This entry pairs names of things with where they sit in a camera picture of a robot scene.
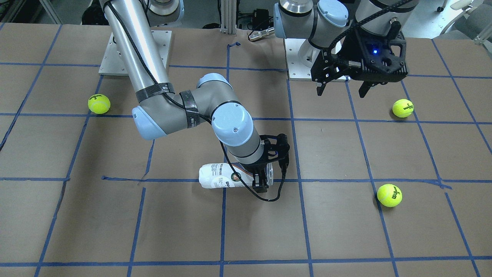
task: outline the table surface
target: table surface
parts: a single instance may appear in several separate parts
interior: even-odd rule
[[[281,199],[200,186],[199,168],[223,161],[207,124],[142,139],[129,79],[98,75],[108,26],[2,24],[0,276],[492,276],[482,47],[409,38],[403,82],[364,99],[358,81],[330,83],[318,97],[288,80],[282,39],[171,31],[177,91],[220,73],[259,133],[288,135]],[[95,93],[108,113],[88,111]],[[415,112],[397,119],[402,98]],[[385,183],[399,206],[375,200]]]

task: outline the white bottle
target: white bottle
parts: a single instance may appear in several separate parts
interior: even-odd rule
[[[246,185],[253,184],[253,175],[247,172],[240,163],[232,163],[237,173]],[[204,188],[225,188],[225,187],[243,187],[243,183],[234,174],[228,163],[206,164],[200,168],[198,181]],[[271,164],[267,165],[267,183],[273,183],[273,168]]]

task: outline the yellow tennis ball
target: yellow tennis ball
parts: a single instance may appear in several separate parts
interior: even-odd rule
[[[413,103],[408,99],[400,99],[393,104],[393,114],[404,118],[413,113]]]
[[[386,207],[394,207],[401,202],[401,190],[393,184],[382,185],[377,190],[377,199]]]
[[[109,98],[102,94],[94,94],[89,98],[87,102],[89,106],[89,110],[93,113],[103,114],[109,111],[109,107],[111,103],[109,102]]]

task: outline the metal plate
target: metal plate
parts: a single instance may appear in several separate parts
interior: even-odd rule
[[[285,39],[285,55],[287,58],[287,68],[289,69],[289,80],[296,81],[311,81],[311,68],[305,66],[297,53],[304,43],[303,38],[286,38]],[[340,42],[337,43],[335,51],[341,49]],[[342,76],[332,82],[345,82],[350,80],[349,76]]]
[[[164,67],[167,68],[167,61],[169,58],[169,47],[171,46],[171,31],[152,31],[154,40],[157,43],[159,54],[162,58]],[[113,42],[113,34],[109,37],[108,46],[104,52],[102,58],[101,67],[99,68],[99,75],[108,76],[128,76],[128,72],[125,69],[123,60],[118,52],[118,47]]]

